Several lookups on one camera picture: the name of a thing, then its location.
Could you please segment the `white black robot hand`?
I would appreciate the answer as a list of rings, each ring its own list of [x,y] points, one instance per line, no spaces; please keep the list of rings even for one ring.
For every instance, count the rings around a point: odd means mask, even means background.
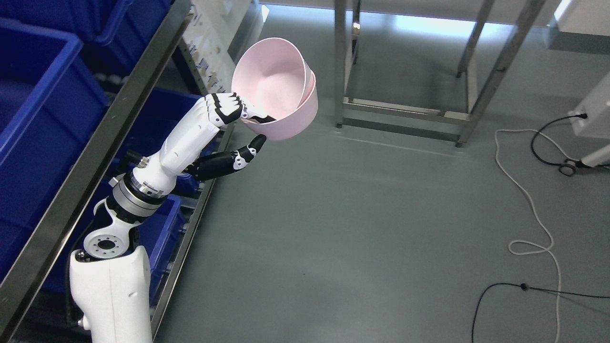
[[[212,93],[199,98],[166,137],[146,167],[132,171],[132,181],[147,195],[165,196],[176,186],[177,176],[190,170],[201,182],[244,169],[262,149],[265,135],[248,145],[200,158],[201,151],[220,129],[238,120],[272,123],[275,118],[251,106],[237,93]]]

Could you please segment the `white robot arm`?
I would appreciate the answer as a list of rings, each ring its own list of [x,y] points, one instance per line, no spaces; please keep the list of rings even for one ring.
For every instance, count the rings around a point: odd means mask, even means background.
[[[83,248],[70,254],[68,278],[79,325],[94,343],[151,343],[150,258],[133,233],[165,202],[189,163],[156,152],[113,181],[94,207]]]

